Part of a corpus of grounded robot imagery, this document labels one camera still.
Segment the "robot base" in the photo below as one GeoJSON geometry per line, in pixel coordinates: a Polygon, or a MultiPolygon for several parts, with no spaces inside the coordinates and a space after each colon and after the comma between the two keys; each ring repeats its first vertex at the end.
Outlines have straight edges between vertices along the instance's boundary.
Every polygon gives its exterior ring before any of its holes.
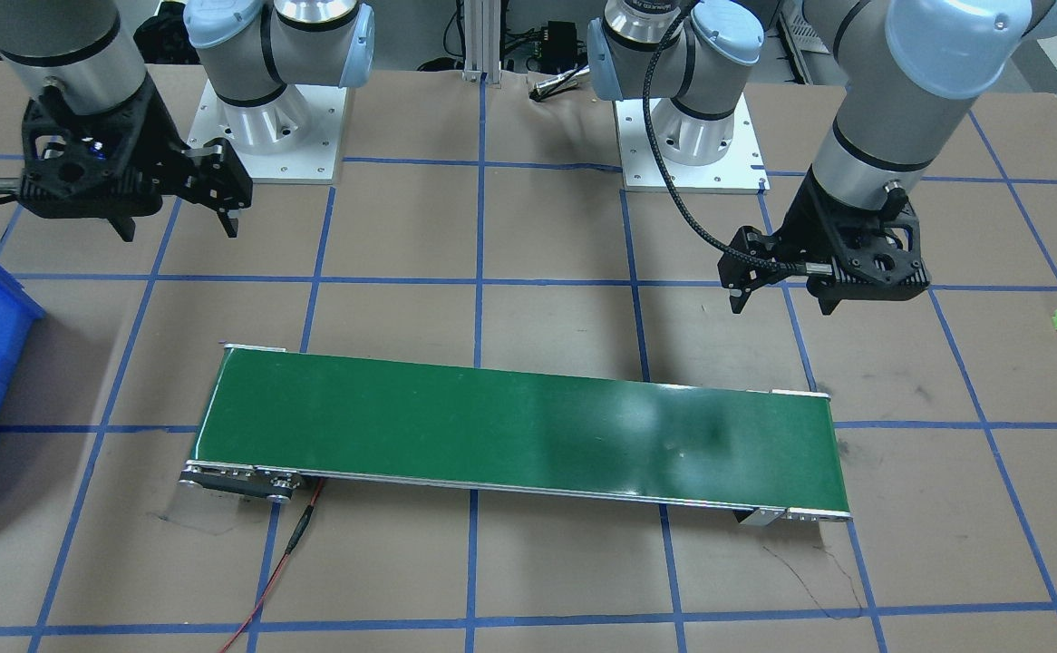
{"type": "MultiPolygon", "coordinates": [[[[328,185],[333,182],[334,166],[339,161],[344,116],[347,115],[347,89],[299,86],[299,91],[312,112],[313,125],[305,133],[305,139],[283,152],[239,152],[239,160],[256,183],[328,185]]],[[[225,120],[221,118],[218,95],[214,94],[214,87],[207,81],[186,142],[193,148],[212,137],[225,137],[222,123],[225,120]]]]}
{"type": "MultiPolygon", "coordinates": [[[[656,104],[650,100],[650,107],[656,104]]],[[[641,116],[641,99],[613,102],[616,109],[616,142],[620,146],[620,174],[626,190],[660,191],[666,184],[653,162],[646,137],[646,124],[641,116]]],[[[678,189],[683,193],[757,193],[769,190],[769,181],[758,149],[758,137],[749,120],[745,95],[735,108],[735,137],[729,151],[721,161],[704,166],[687,166],[666,160],[678,189]]]]}

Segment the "white mounting plate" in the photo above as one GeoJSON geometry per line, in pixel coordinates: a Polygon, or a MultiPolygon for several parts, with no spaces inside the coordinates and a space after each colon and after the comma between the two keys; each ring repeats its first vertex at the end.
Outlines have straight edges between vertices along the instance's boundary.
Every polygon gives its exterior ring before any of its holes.
{"type": "MultiPolygon", "coordinates": [[[[656,99],[650,99],[652,108],[656,99]]],[[[641,99],[620,99],[616,109],[616,142],[620,146],[620,174],[626,190],[666,191],[666,183],[653,162],[646,137],[646,124],[641,116],[641,99]]],[[[763,169],[758,137],[749,120],[745,95],[735,108],[735,137],[730,148],[718,163],[689,166],[666,160],[678,189],[683,193],[757,193],[769,190],[769,179],[763,169]]]]}
{"type": "MultiPolygon", "coordinates": [[[[338,87],[305,87],[299,91],[312,111],[312,128],[291,150],[271,154],[239,152],[247,174],[255,183],[321,183],[333,182],[334,165],[339,161],[342,138],[342,116],[347,114],[347,89],[338,87]]],[[[214,87],[206,82],[198,102],[194,123],[189,128],[186,144],[200,148],[222,132],[222,108],[214,87]]]]}

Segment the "red wire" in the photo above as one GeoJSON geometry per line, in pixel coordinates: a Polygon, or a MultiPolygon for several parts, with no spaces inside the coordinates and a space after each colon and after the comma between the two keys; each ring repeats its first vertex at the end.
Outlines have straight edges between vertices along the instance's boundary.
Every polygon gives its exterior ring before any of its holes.
{"type": "MultiPolygon", "coordinates": [[[[315,483],[315,491],[312,493],[312,500],[308,503],[310,507],[315,506],[315,501],[318,500],[318,492],[322,491],[322,484],[326,483],[326,481],[327,479],[320,479],[318,480],[318,483],[315,483]]],[[[283,574],[283,567],[288,565],[289,558],[291,558],[291,554],[283,551],[283,557],[279,558],[278,565],[275,565],[275,572],[272,572],[271,579],[267,579],[266,586],[263,587],[262,594],[258,595],[258,600],[255,603],[255,608],[252,609],[251,615],[246,615],[246,620],[244,620],[241,627],[235,631],[234,635],[230,635],[230,639],[227,639],[226,643],[222,645],[222,649],[219,649],[219,653],[226,653],[226,651],[230,649],[230,646],[239,639],[239,636],[242,635],[243,631],[246,630],[246,627],[249,627],[251,622],[255,620],[255,615],[257,615],[259,609],[263,607],[263,602],[266,600],[267,595],[271,595],[271,589],[275,586],[275,583],[279,580],[279,575],[283,574]]]]}

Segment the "green conveyor belt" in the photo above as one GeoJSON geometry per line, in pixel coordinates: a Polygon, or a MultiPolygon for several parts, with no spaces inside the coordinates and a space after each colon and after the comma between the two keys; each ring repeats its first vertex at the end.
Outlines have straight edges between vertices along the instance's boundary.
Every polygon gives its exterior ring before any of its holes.
{"type": "Polygon", "coordinates": [[[849,517],[823,396],[279,351],[226,349],[188,464],[849,517]]]}

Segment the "gray floor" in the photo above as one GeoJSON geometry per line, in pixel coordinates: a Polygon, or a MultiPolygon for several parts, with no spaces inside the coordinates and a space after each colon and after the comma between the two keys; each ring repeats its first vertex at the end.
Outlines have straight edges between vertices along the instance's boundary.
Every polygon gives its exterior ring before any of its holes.
{"type": "MultiPolygon", "coordinates": [[[[187,129],[201,71],[154,76],[187,129]]],[[[0,418],[0,650],[215,650],[251,610],[301,505],[177,486],[219,342],[823,390],[856,517],[333,483],[239,650],[1057,650],[1055,98],[980,99],[914,191],[932,292],[733,316],[669,200],[620,192],[611,107],[527,83],[378,72],[337,189],[259,187],[238,240],[0,208],[48,311],[0,418]]],[[[750,87],[772,189],[703,224],[777,223],[842,95],[750,87]]],[[[0,174],[23,100],[0,63],[0,174]]]]}

